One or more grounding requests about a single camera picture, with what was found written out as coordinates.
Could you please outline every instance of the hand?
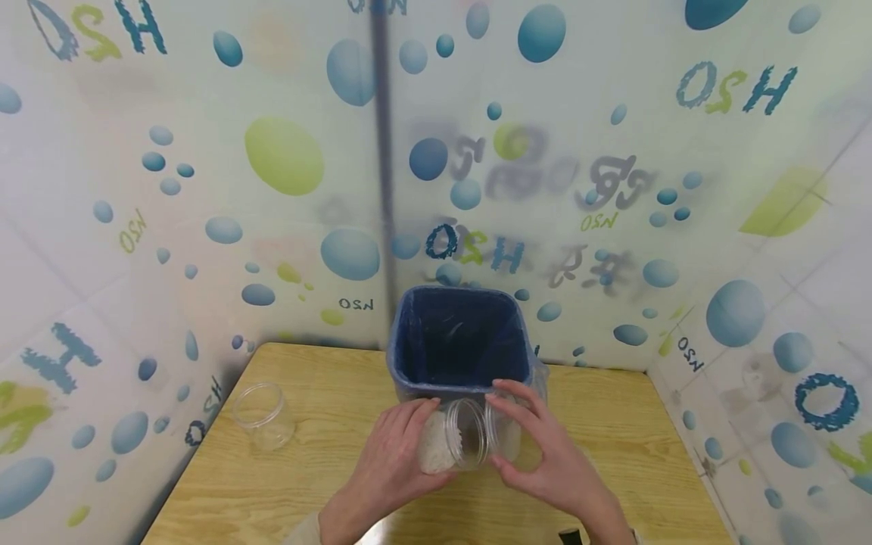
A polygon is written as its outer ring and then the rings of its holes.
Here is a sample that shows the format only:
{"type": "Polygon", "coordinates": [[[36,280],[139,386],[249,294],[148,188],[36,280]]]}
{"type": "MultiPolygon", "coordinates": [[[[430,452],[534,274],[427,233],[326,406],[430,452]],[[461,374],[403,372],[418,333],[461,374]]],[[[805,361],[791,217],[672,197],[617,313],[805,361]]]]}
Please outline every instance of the hand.
{"type": "Polygon", "coordinates": [[[438,407],[438,399],[416,399],[381,413],[351,478],[318,516],[322,545],[356,543],[376,522],[454,477],[428,475],[418,464],[421,431],[438,407]]]}
{"type": "Polygon", "coordinates": [[[518,471],[509,461],[493,456],[491,463],[502,481],[578,518],[597,545],[635,543],[617,497],[536,392],[513,380],[495,380],[494,386],[527,402],[529,408],[492,393],[486,396],[494,409],[527,430],[542,450],[542,461],[532,473],[518,471]]]}

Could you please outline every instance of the right hand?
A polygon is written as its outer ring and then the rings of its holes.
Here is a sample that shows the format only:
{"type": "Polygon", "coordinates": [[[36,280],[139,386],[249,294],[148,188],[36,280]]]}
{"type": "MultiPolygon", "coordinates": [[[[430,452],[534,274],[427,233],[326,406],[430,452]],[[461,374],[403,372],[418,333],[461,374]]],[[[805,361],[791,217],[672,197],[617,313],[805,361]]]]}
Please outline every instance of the right hand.
{"type": "Polygon", "coordinates": [[[513,380],[497,379],[494,387],[527,402],[529,408],[492,393],[485,396],[494,409],[517,421],[542,450],[542,461],[530,473],[519,471],[501,456],[492,456],[502,481],[578,518],[593,543],[635,543],[617,497],[536,392],[513,380]]]}

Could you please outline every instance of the sleeve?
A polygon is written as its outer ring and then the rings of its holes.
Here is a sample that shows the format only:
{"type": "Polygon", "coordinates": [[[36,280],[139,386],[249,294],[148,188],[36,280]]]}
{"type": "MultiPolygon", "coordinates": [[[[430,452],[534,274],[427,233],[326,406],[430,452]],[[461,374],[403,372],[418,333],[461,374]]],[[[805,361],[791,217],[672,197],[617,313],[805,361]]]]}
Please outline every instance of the sleeve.
{"type": "Polygon", "coordinates": [[[318,513],[312,513],[303,519],[287,539],[282,542],[282,545],[321,545],[321,527],[318,525],[318,513]]]}

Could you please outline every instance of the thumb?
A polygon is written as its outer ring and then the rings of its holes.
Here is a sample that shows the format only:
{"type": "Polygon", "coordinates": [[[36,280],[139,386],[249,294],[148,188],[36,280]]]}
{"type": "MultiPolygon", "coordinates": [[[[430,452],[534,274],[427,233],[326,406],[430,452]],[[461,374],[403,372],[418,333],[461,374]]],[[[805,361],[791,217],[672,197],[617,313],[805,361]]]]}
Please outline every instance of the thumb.
{"type": "Polygon", "coordinates": [[[534,487],[534,476],[531,473],[518,471],[517,467],[512,465],[512,462],[501,456],[491,456],[491,464],[496,467],[499,472],[502,482],[509,488],[514,488],[524,494],[532,494],[534,487]]]}

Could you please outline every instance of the table surface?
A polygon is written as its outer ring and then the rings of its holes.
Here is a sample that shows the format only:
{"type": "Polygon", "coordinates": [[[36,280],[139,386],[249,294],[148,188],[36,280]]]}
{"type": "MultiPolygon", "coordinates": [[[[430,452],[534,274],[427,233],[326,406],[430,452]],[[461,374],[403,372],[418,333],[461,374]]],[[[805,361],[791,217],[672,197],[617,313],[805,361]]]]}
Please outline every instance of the table surface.
{"type": "MultiPolygon", "coordinates": [[[[642,373],[552,366],[548,403],[617,494],[646,543],[727,544],[663,404],[642,373]]],[[[264,344],[251,359],[144,543],[277,544],[341,487],[372,423],[397,403],[385,354],[264,344]],[[257,452],[231,410],[259,382],[279,384],[296,421],[282,448],[257,452]]],[[[538,451],[525,435],[519,464],[538,451]]],[[[577,520],[505,488],[493,468],[463,473],[379,523],[361,541],[555,543],[577,520]]]]}

